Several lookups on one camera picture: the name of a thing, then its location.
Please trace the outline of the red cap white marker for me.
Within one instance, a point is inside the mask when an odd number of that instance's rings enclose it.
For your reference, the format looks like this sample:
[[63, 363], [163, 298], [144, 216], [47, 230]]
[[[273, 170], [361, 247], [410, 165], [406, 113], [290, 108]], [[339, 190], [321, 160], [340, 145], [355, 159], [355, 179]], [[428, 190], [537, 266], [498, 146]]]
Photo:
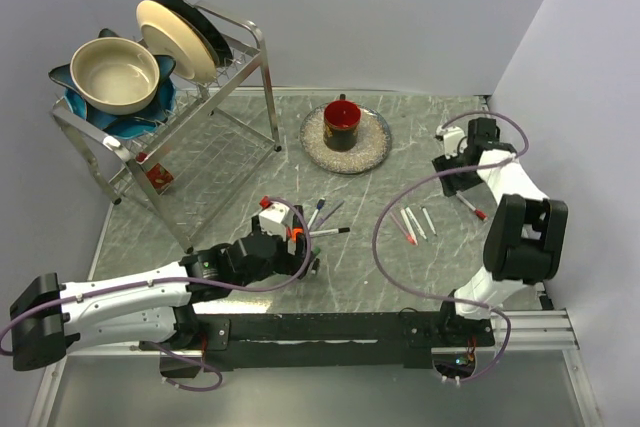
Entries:
[[464, 195], [462, 195], [460, 192], [457, 192], [455, 194], [456, 198], [465, 206], [467, 207], [479, 220], [481, 221], [486, 221], [487, 220], [487, 215], [480, 210], [479, 208], [477, 208], [473, 203], [471, 203]]

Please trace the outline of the white pen pink tip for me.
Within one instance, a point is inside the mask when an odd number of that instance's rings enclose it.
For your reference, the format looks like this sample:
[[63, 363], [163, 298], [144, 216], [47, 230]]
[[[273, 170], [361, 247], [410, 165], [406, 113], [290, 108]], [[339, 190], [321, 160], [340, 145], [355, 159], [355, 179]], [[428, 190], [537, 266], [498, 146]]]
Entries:
[[407, 241], [410, 244], [414, 244], [413, 241], [413, 237], [411, 236], [411, 234], [407, 231], [406, 227], [403, 225], [403, 223], [400, 222], [400, 220], [397, 218], [397, 216], [393, 213], [390, 212], [389, 216], [391, 218], [391, 220], [394, 222], [394, 224], [396, 225], [396, 227], [400, 230], [400, 232], [402, 233], [402, 235], [407, 239]]

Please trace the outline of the pink cap white pen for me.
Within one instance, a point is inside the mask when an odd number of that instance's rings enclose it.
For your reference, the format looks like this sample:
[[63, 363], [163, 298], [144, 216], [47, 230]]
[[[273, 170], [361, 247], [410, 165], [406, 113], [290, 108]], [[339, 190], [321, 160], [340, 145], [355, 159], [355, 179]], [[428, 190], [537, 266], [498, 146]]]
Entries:
[[405, 224], [405, 227], [407, 229], [410, 242], [412, 243], [412, 245], [416, 245], [417, 246], [418, 242], [417, 242], [416, 234], [415, 234], [413, 225], [412, 225], [412, 223], [411, 223], [411, 221], [409, 219], [409, 216], [408, 216], [408, 213], [407, 213], [406, 209], [402, 208], [400, 210], [400, 213], [401, 213], [403, 222]]

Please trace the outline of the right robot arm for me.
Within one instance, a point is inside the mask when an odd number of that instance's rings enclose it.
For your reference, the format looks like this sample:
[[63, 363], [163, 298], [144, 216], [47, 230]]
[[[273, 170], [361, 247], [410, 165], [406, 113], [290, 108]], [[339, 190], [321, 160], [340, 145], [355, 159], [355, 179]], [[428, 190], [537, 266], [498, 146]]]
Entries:
[[441, 174], [444, 195], [461, 198], [464, 191], [484, 183], [497, 205], [482, 266], [451, 292], [456, 302], [441, 304], [439, 337], [460, 345], [484, 330], [492, 307], [556, 275], [569, 209], [535, 185], [516, 148], [500, 139], [494, 119], [471, 119], [466, 129], [445, 123], [437, 128], [436, 139], [443, 143], [444, 154], [432, 164]]

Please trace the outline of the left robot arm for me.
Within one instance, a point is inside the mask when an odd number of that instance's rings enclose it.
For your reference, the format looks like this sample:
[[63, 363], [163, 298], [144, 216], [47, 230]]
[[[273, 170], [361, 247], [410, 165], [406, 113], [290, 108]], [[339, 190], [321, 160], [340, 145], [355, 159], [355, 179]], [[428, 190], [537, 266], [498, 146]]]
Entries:
[[15, 371], [26, 372], [72, 351], [119, 342], [184, 349], [199, 334], [194, 305], [234, 291], [257, 292], [259, 282], [276, 275], [293, 282], [317, 266], [304, 236], [289, 243], [253, 232], [139, 274], [66, 284], [54, 273], [41, 275], [11, 305], [3, 331], [11, 347], [1, 353]]

